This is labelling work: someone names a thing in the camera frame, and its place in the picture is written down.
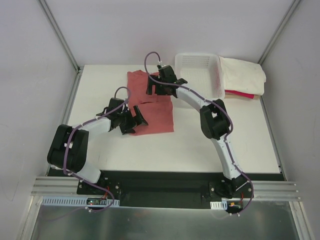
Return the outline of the salmon pink t shirt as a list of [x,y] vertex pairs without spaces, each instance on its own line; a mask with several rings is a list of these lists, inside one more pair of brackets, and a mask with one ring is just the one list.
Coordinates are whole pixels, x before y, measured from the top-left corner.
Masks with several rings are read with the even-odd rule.
[[133,136],[172,133],[174,131],[173,103],[168,95],[146,94],[148,75],[142,70],[127,72],[127,88],[131,95],[128,106],[135,115],[134,106],[140,110],[148,125],[134,128]]

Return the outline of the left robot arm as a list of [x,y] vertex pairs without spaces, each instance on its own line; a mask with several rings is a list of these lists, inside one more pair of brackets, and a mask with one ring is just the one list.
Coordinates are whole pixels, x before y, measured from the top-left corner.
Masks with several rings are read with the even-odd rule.
[[88,145],[101,134],[119,128],[123,135],[134,134],[135,128],[148,122],[138,106],[133,107],[134,114],[128,107],[128,101],[112,97],[102,112],[93,119],[76,126],[61,124],[58,126],[47,154],[47,162],[66,175],[75,175],[87,181],[88,188],[99,195],[105,191],[106,177],[96,166],[89,163]]

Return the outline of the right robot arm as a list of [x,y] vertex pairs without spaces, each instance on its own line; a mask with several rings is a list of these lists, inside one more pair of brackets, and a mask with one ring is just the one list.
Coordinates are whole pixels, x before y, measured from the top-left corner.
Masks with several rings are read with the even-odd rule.
[[214,187],[214,192],[222,198],[237,197],[250,179],[242,171],[231,146],[229,135],[234,125],[223,100],[209,100],[201,96],[188,86],[186,80],[178,79],[171,66],[158,65],[157,67],[159,76],[147,73],[146,93],[174,96],[199,113],[201,131],[214,144],[222,165],[224,180]]

